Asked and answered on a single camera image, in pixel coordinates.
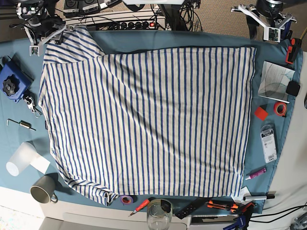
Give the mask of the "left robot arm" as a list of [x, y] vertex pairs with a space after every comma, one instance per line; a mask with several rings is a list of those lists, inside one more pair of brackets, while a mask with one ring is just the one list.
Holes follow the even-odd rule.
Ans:
[[231, 8], [232, 12], [245, 14], [249, 38], [254, 40], [258, 33], [258, 27], [263, 28], [263, 41], [279, 43], [291, 39], [293, 31], [290, 29], [292, 23], [297, 19], [291, 14], [282, 13], [283, 2], [279, 0], [258, 0], [256, 4], [239, 4]]

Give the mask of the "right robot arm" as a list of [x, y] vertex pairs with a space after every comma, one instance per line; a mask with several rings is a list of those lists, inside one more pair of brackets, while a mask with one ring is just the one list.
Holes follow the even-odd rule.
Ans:
[[30, 56], [41, 56], [43, 46], [54, 41], [60, 45], [63, 41], [63, 33], [72, 31], [73, 27], [66, 25], [63, 19], [55, 14], [56, 0], [17, 0], [16, 14], [24, 20], [20, 24], [10, 27], [23, 27], [30, 41]]

